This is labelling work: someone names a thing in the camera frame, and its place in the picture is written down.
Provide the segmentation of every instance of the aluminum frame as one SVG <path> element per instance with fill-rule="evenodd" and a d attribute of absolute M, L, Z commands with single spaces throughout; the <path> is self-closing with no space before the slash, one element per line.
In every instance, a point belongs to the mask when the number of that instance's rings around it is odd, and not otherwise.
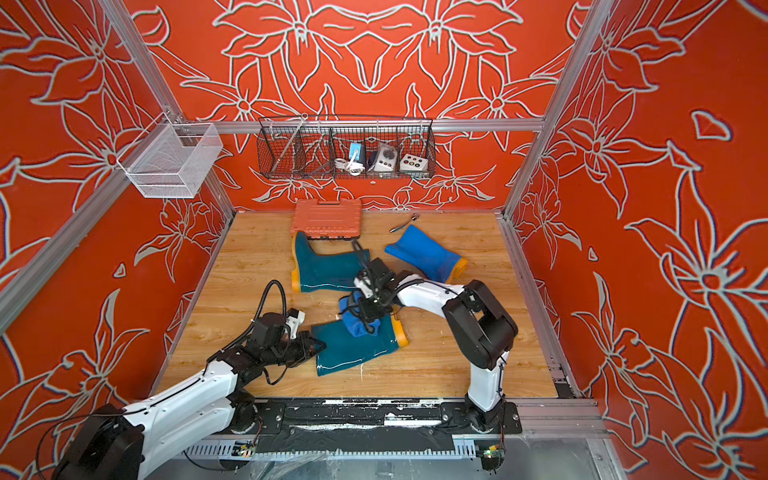
<path fill-rule="evenodd" d="M 152 91 L 157 104 L 168 116 L 171 123 L 187 121 L 184 112 L 181 110 L 179 102 L 170 90 L 168 82 L 160 72 L 157 63 L 154 61 L 149 47 L 146 46 L 141 34 L 134 23 L 131 14 L 128 12 L 125 4 L 121 0 L 98 0 L 104 14 L 107 16 L 111 27 L 114 28 L 118 37 L 123 41 L 123 46 L 133 58 L 136 67 Z"/>
<path fill-rule="evenodd" d="M 308 406 L 312 406 L 316 399 L 304 399 Z M 354 402 L 353 399 L 326 399 L 338 402 Z M 412 399 L 403 399 L 402 402 L 412 402 Z M 520 423 L 523 431 L 517 435 L 505 435 L 512 439 L 582 439 L 587 443 L 591 460 L 600 478 L 605 480 L 625 480 L 624 470 L 617 461 L 616 452 L 610 440 L 610 432 L 606 428 L 597 403 L 593 399 L 509 399 L 517 406 L 520 415 Z M 380 402 L 398 402 L 398 399 L 380 399 Z M 464 402 L 464 399 L 422 399 L 425 407 L 444 402 Z M 336 419 L 329 421 L 329 427 L 339 424 Z M 283 428 L 300 428 L 296 425 L 283 425 Z M 338 429 L 323 429 L 327 432 L 335 432 L 335 435 L 343 436 L 349 430 L 345 427 Z M 386 449 L 380 451 L 354 452 L 337 449 L 335 451 L 315 450 L 299 452 L 260 452 L 248 458 L 233 456 L 235 442 L 249 442 L 253 435 L 210 435 L 188 447 L 185 452 L 195 460 L 252 460 L 252 461 L 289 461 L 301 455 L 321 454 L 335 460 L 345 459 L 402 459 L 402 460 L 450 460 L 476 458 L 478 447 L 476 441 L 495 442 L 498 433 L 488 434 L 454 434 L 451 435 L 453 450 L 399 451 Z M 185 459 L 183 453 L 179 453 L 175 459 Z"/>
<path fill-rule="evenodd" d="M 130 166 L 144 153 L 144 149 L 158 135 L 153 129 L 127 156 L 124 166 Z M 35 295 L 45 286 L 56 270 L 78 247 L 112 204 L 131 185 L 125 173 L 115 168 L 107 180 L 64 223 L 32 260 L 0 292 L 0 335 L 13 323 Z"/>
<path fill-rule="evenodd" d="M 205 178 L 205 184 L 208 185 L 208 180 L 211 175 L 216 175 L 214 172 L 209 172 L 208 176 Z M 212 179 L 212 184 L 221 185 L 221 182 L 219 182 L 218 177 Z M 226 194 L 223 196 L 223 198 L 226 198 L 229 200 L 229 197 L 226 196 Z M 170 363 L 170 358 L 174 355 L 174 351 L 176 350 L 176 347 L 179 345 L 179 340 L 181 339 L 181 333 L 184 331 L 184 328 L 187 326 L 187 323 L 189 322 L 190 317 L 192 317 L 192 312 L 194 311 L 194 306 L 197 304 L 197 300 L 200 298 L 200 294 L 203 292 L 203 288 L 205 287 L 205 283 L 208 280 L 208 276 L 210 275 L 211 270 L 214 269 L 214 264 L 216 263 L 216 258 L 219 257 L 219 253 L 221 252 L 221 247 L 224 245 L 224 242 L 227 239 L 227 234 L 230 232 L 230 228 L 232 227 L 232 223 L 234 222 L 235 218 L 235 210 L 232 209 L 230 212 L 230 215 L 227 217 L 227 225 L 224 227 L 224 230 L 221 232 L 221 236 L 219 237 L 219 240 L 216 243 L 216 247 L 210 254 L 210 260 L 208 260 L 208 264 L 205 266 L 205 270 L 203 271 L 203 275 L 200 277 L 200 281 L 197 282 L 197 286 L 194 289 L 194 293 L 192 294 L 192 300 L 190 300 L 190 304 L 187 306 L 187 310 L 184 312 L 184 317 L 181 319 L 181 323 L 179 324 L 179 329 L 176 334 L 176 338 L 174 338 L 174 341 L 170 345 L 170 349 L 168 350 L 168 353 L 165 355 L 165 360 L 163 360 L 163 365 L 160 367 L 160 371 L 157 372 L 157 376 L 154 378 L 154 382 L 152 382 L 152 389 L 150 390 L 150 396 L 154 395 L 157 392 L 157 389 L 160 388 L 160 382 L 163 379 L 163 375 L 165 375 L 165 371 L 168 368 L 168 364 Z"/>
<path fill-rule="evenodd" d="M 578 76 L 584 68 L 584 64 L 587 62 L 587 57 L 592 49 L 592 45 L 594 45 L 594 42 L 598 39 L 600 30 L 603 27 L 613 4 L 614 0 L 596 0 L 589 9 L 584 26 L 581 27 L 581 31 L 579 32 L 578 37 L 576 37 L 571 56 L 568 57 L 568 61 L 565 63 L 563 74 L 560 77 L 560 81 L 554 89 L 554 94 L 552 94 L 552 99 L 547 106 L 547 111 L 544 114 L 545 121 L 541 127 L 541 131 L 533 140 L 531 149 L 528 151 L 528 155 L 525 156 L 523 165 L 520 166 L 515 184 L 512 186 L 509 196 L 504 203 L 504 217 L 506 219 L 512 217 L 515 208 L 523 196 L 525 187 L 528 185 L 528 181 L 531 179 L 531 175 L 533 174 L 541 155 L 544 153 L 544 149 L 554 135 L 554 130 L 558 126 L 558 122 L 563 115 L 568 98 L 571 96 L 571 92 L 576 85 L 576 80 L 578 80 Z"/>
<path fill-rule="evenodd" d="M 210 192 L 214 195 L 214 198 L 218 200 L 219 206 L 224 210 L 224 213 L 227 215 L 227 229 L 229 228 L 229 225 L 232 224 L 232 219 L 235 217 L 235 214 L 237 211 L 235 210 L 234 205 L 232 204 L 232 200 L 230 199 L 230 196 L 227 195 L 227 192 L 224 190 L 224 185 L 221 183 L 221 180 L 219 179 L 218 175 L 216 175 L 216 172 L 214 172 L 213 167 L 208 172 L 208 175 L 205 177 L 204 184 L 208 187 Z"/>
<path fill-rule="evenodd" d="M 549 313 L 547 313 L 544 300 L 541 299 L 538 288 L 536 288 L 536 280 L 531 272 L 531 267 L 528 266 L 528 260 L 523 253 L 517 232 L 512 226 L 512 222 L 506 220 L 502 215 L 498 215 L 497 220 L 512 268 L 515 270 L 515 275 L 517 275 L 525 305 L 528 306 L 528 314 L 531 316 L 531 322 L 536 330 L 536 336 L 541 345 L 541 351 L 544 353 L 552 379 L 555 384 L 563 381 L 567 382 L 571 387 L 574 397 L 581 398 L 583 394 L 573 380 L 571 366 L 568 364 L 563 347 L 560 345 L 560 339 L 549 319 Z"/>
<path fill-rule="evenodd" d="M 394 118 L 365 119 L 365 120 L 313 120 L 310 116 L 308 121 L 304 122 L 307 127 L 404 127 L 410 125 L 420 125 L 432 122 L 432 131 L 438 134 L 458 133 L 471 131 L 540 131 L 544 126 L 542 118 L 491 118 L 491 119 L 453 119 L 438 118 L 430 120 L 403 120 Z M 188 122 L 185 124 L 176 124 L 176 127 L 183 128 L 188 134 L 199 134 L 205 131 L 207 125 L 213 123 L 220 134 L 258 134 L 261 130 L 261 124 L 257 121 L 215 121 L 215 122 Z M 265 120 L 268 125 L 274 127 L 296 128 L 300 120 Z"/>

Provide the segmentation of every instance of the black cable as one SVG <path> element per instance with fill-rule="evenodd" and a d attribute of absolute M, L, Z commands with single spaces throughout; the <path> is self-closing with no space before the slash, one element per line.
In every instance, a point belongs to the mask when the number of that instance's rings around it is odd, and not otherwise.
<path fill-rule="evenodd" d="M 206 363 L 206 364 L 205 364 L 205 369 L 203 370 L 203 375 L 205 375 L 205 372 L 206 372 L 207 370 L 208 370 L 208 364 Z M 198 378 L 197 378 L 197 380 L 195 380 L 194 382 L 192 382 L 192 383 L 190 383 L 189 385 L 185 386 L 185 387 L 184 387 L 184 388 L 182 388 L 181 390 L 177 390 L 176 392 L 173 392 L 173 393 L 171 393 L 169 396 L 165 397 L 164 399 L 159 399 L 159 400 L 157 400 L 155 403 L 153 403 L 152 405 L 150 405 L 150 408 L 152 408 L 152 407 L 156 406 L 156 405 L 157 405 L 158 403 L 160 403 L 160 402 L 165 402 L 165 401 L 166 401 L 166 400 L 168 400 L 169 398 L 171 398 L 171 397 L 174 397 L 174 396 L 176 396 L 176 395 L 178 395 L 178 394 L 182 393 L 184 390 L 186 390 L 186 389 L 190 388 L 192 385 L 195 385 L 196 383 L 198 383 L 198 382 L 199 382 L 199 381 L 201 381 L 202 379 L 203 379 L 203 376 L 200 376 L 200 377 L 198 377 Z"/>
<path fill-rule="evenodd" d="M 189 455 L 187 455 L 187 450 L 183 450 L 182 453 L 184 453 L 184 456 L 187 457 L 187 460 L 189 460 L 192 465 L 202 468 L 203 470 L 211 470 L 212 472 L 232 472 L 237 473 L 238 467 L 235 467 L 234 470 L 227 470 L 226 468 L 211 468 L 211 467 L 203 467 L 201 464 L 196 463 L 192 458 L 190 458 Z"/>
<path fill-rule="evenodd" d="M 450 293 L 453 293 L 454 295 L 456 295 L 456 298 L 458 298 L 458 300 L 459 300 L 461 303 L 464 303 L 464 306 L 466 306 L 466 307 L 467 307 L 467 310 L 469 310 L 470 312 L 472 311 L 472 308 L 471 308 L 469 305 L 467 305 L 467 304 L 464 302 L 464 300 L 463 300 L 463 299 L 462 299 L 462 298 L 461 298 L 461 297 L 458 295 L 458 293 L 456 293 L 455 291 L 453 291 L 453 290 L 449 289 L 447 286 L 445 286 L 445 285 L 442 285 L 441 283 L 433 282 L 433 281 L 431 281 L 431 280 L 427 280 L 427 279 L 424 279 L 424 281 L 425 281 L 425 282 L 427 282 L 427 283 L 432 283 L 432 284 L 434 284 L 434 285 L 437 285 L 437 286 L 439 286 L 439 287 L 441 287 L 441 288 L 444 288 L 446 292 L 450 292 Z M 489 345 L 493 345 L 493 342 L 491 341 L 491 339 L 489 339 L 489 338 L 488 338 L 488 334 L 485 332 L 485 330 L 483 330 L 483 329 L 480 329 L 480 331 L 482 332 L 482 335 L 485 337 L 485 339 L 486 339 L 486 340 L 488 340 L 488 344 L 489 344 Z"/>
<path fill-rule="evenodd" d="M 275 380 L 274 382 L 270 382 L 270 373 L 267 372 L 266 367 L 262 367 L 262 371 L 264 372 L 264 376 L 266 377 L 266 383 L 267 385 L 277 385 L 277 383 L 283 379 L 283 377 L 286 375 L 286 372 L 288 371 L 288 364 L 286 363 L 286 368 L 283 370 L 283 373 L 280 374 L 280 376 Z"/>
<path fill-rule="evenodd" d="M 261 419 L 261 415 L 256 415 L 256 420 L 259 421 L 259 430 L 256 432 L 256 436 L 253 437 L 253 450 L 256 450 L 256 441 L 259 439 L 261 429 L 264 427 L 264 421 Z"/>
<path fill-rule="evenodd" d="M 502 364 L 499 365 L 498 367 L 502 370 L 502 372 L 501 372 L 501 375 L 498 376 L 498 387 L 496 388 L 496 392 L 502 396 L 499 402 L 504 402 L 504 404 L 502 405 L 502 425 L 501 425 L 500 431 L 501 431 L 501 437 L 502 437 L 501 439 L 502 450 L 504 452 L 507 452 L 507 445 L 505 445 L 504 443 L 504 419 L 507 415 L 507 408 L 506 408 L 507 401 L 504 397 L 504 389 L 502 388 L 502 379 L 504 378 L 504 370 L 505 370 L 505 367 L 507 366 L 507 361 L 504 359 L 503 356 L 500 356 L 499 359 L 502 361 Z"/>
<path fill-rule="evenodd" d="M 61 425 L 64 422 L 68 422 L 69 420 L 76 420 L 76 419 L 86 419 L 88 417 L 122 417 L 126 415 L 133 415 L 134 413 L 141 413 L 146 408 L 136 410 L 135 412 L 123 412 L 123 413 L 87 413 L 85 415 L 74 415 L 71 417 L 67 417 L 66 419 L 59 420 L 58 422 L 54 423 L 50 427 L 48 427 L 48 430 L 43 433 L 43 436 L 40 437 L 40 442 L 38 443 L 38 448 L 35 451 L 35 472 L 38 474 L 38 477 L 41 478 L 41 480 L 46 480 L 46 478 L 43 476 L 42 472 L 40 472 L 40 449 L 43 446 L 43 441 L 45 440 L 45 437 L 48 436 L 48 433 L 55 429 L 57 426 Z"/>
<path fill-rule="evenodd" d="M 206 360 L 206 363 L 213 362 L 213 360 L 216 358 L 217 355 L 219 355 L 220 353 L 226 352 L 228 349 L 232 348 L 235 345 L 241 344 L 248 337 L 251 331 L 253 331 L 254 323 L 261 316 L 261 311 L 263 310 L 264 303 L 266 302 L 266 296 L 269 295 L 272 285 L 277 285 L 277 289 L 280 291 L 280 298 L 283 301 L 283 317 L 286 317 L 288 315 L 288 306 L 286 303 L 286 291 L 283 288 L 283 285 L 278 280 L 270 280 L 270 282 L 264 287 L 264 291 L 261 293 L 261 301 L 259 302 L 259 307 L 256 310 L 256 315 L 253 316 L 253 319 L 250 321 L 250 324 L 245 329 L 245 331 L 243 331 L 240 335 L 238 335 L 237 338 L 229 342 L 224 348 L 220 349 L 218 352 L 209 356 L 208 360 Z"/>
<path fill-rule="evenodd" d="M 366 260 L 366 255 L 363 253 L 365 251 L 362 246 L 360 245 L 360 242 L 357 240 L 352 240 L 352 251 L 357 256 L 357 261 L 360 263 L 360 266 L 365 271 L 365 275 L 362 276 L 361 281 L 369 288 L 371 291 L 373 291 L 373 284 L 370 283 L 373 281 L 373 270 L 371 270 L 370 262 Z"/>
<path fill-rule="evenodd" d="M 350 305 L 349 302 L 347 302 L 346 306 L 343 308 L 343 310 L 339 312 L 339 315 L 343 315 L 343 314 L 349 312 L 349 309 L 351 309 L 351 308 L 352 308 L 352 305 Z"/>
<path fill-rule="evenodd" d="M 432 285 L 439 286 L 446 293 L 453 293 L 454 295 L 459 297 L 458 293 L 456 293 L 455 290 L 451 289 L 450 287 L 448 287 L 446 285 L 443 285 L 442 283 L 438 283 L 438 282 L 435 282 L 435 281 L 432 281 L 432 280 L 428 280 L 426 278 L 416 278 L 416 279 L 413 279 L 413 280 L 409 280 L 409 281 L 407 281 L 405 283 L 399 284 L 397 286 L 397 288 L 395 288 L 395 291 L 393 291 L 392 294 L 388 298 L 381 299 L 381 301 L 379 303 L 382 304 L 382 305 L 389 305 L 397 297 L 397 295 L 400 292 L 402 292 L 404 289 L 408 288 L 409 286 L 419 285 L 420 283 L 431 283 Z M 378 317 L 368 317 L 368 316 L 363 315 L 360 312 L 359 307 L 356 309 L 355 306 L 353 306 L 351 303 L 347 303 L 346 308 L 344 310 L 342 310 L 341 312 L 339 312 L 339 313 L 343 315 L 346 312 L 351 313 L 352 316 L 354 316 L 355 318 L 360 320 L 363 323 L 363 326 L 365 327 L 366 332 L 373 333 L 373 327 L 370 327 L 368 324 L 375 322 L 378 319 Z"/>

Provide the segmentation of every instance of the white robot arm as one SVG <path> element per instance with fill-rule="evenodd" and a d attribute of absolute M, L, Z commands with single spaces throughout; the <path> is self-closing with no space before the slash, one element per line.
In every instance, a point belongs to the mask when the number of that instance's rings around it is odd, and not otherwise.
<path fill-rule="evenodd" d="M 261 316 L 272 285 L 283 294 L 283 314 Z M 51 479 L 143 480 L 198 440 L 230 427 L 233 417 L 248 421 L 247 414 L 256 413 L 245 385 L 262 374 L 270 382 L 266 366 L 287 370 L 325 348 L 309 332 L 296 332 L 303 320 L 303 312 L 285 310 L 283 288 L 273 280 L 248 329 L 212 355 L 205 369 L 146 400 L 123 409 L 107 404 L 89 415 Z"/>
<path fill-rule="evenodd" d="M 503 406 L 504 368 L 518 327 L 482 282 L 465 286 L 426 280 L 410 272 L 395 275 L 374 259 L 355 279 L 363 299 L 349 296 L 352 312 L 367 322 L 392 311 L 392 305 L 414 306 L 445 318 L 462 353 L 470 362 L 467 400 L 476 411 L 475 427 L 492 427 Z"/>

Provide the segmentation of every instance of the metal tool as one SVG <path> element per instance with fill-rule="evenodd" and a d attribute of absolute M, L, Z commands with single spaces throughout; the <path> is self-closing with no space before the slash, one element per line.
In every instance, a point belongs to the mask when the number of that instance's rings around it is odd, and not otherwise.
<path fill-rule="evenodd" d="M 398 231 L 398 230 L 402 230 L 403 228 L 406 228 L 406 227 L 408 226 L 408 224 L 409 224 L 409 223 L 411 223 L 411 222 L 415 222 L 415 221 L 417 221 L 418 219 L 419 219 L 419 214 L 413 214 L 413 216 L 412 216 L 412 217 L 410 217 L 410 218 L 408 219 L 408 221 L 406 221 L 406 222 L 405 222 L 403 225 L 398 225 L 397 227 L 395 227 L 395 228 L 391 229 L 389 232 L 390 232 L 390 233 L 395 233 L 395 232 L 396 232 L 396 231 Z"/>
<path fill-rule="evenodd" d="M 280 165 L 280 162 L 283 160 L 283 155 L 286 154 L 286 152 L 288 151 L 288 147 L 290 147 L 290 145 L 293 143 L 293 139 L 296 138 L 296 134 L 299 133 L 301 126 L 304 125 L 304 121 L 306 121 L 309 117 L 310 116 L 306 113 L 301 114 L 299 116 L 299 119 L 300 119 L 299 126 L 296 127 L 296 130 L 293 131 L 293 135 L 291 135 L 290 138 L 288 139 L 288 143 L 286 144 L 286 147 L 283 149 L 283 153 L 280 154 L 280 156 L 277 158 L 277 161 L 272 166 L 272 170 L 270 171 L 271 173 L 274 173 L 274 171 L 277 169 L 277 166 Z"/>

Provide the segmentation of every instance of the white mesh basket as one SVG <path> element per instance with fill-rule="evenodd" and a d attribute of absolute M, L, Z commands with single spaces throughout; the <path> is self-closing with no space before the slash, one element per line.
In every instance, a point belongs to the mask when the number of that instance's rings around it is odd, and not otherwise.
<path fill-rule="evenodd" d="M 216 127 L 211 124 L 202 136 L 185 145 L 169 124 L 153 138 L 126 175 L 146 198 L 194 198 L 222 148 Z"/>

